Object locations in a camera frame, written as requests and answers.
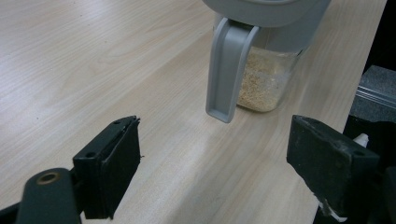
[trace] clear plastic container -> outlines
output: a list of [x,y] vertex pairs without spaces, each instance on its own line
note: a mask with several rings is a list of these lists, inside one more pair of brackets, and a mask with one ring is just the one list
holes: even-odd
[[251,47],[237,103],[259,112],[277,108],[299,56]]

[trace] wood grain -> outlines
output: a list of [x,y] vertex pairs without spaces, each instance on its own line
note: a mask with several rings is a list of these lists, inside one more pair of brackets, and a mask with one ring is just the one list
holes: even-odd
[[291,115],[343,130],[385,3],[332,0],[282,105],[224,124],[205,113],[202,1],[2,1],[0,208],[137,115],[145,157],[111,223],[312,222],[317,201],[285,159]]

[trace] dispenser handle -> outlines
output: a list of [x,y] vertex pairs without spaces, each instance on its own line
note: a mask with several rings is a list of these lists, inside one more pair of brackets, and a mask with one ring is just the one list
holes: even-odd
[[233,119],[248,52],[260,29],[227,18],[219,23],[210,52],[208,115],[226,123]]

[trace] wooden table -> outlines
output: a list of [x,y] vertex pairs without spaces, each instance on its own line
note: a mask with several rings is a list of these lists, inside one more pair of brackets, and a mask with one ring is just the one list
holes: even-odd
[[0,207],[137,115],[144,158],[111,223],[310,223],[317,200],[286,163],[291,116],[343,130],[385,4],[332,0],[280,108],[225,124],[205,113],[202,1],[2,1]]

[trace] gray cereal dispenser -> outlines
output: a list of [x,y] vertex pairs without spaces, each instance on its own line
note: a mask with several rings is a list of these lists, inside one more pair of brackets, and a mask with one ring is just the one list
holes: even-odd
[[203,0],[217,13],[206,112],[230,122],[236,104],[275,109],[330,0]]

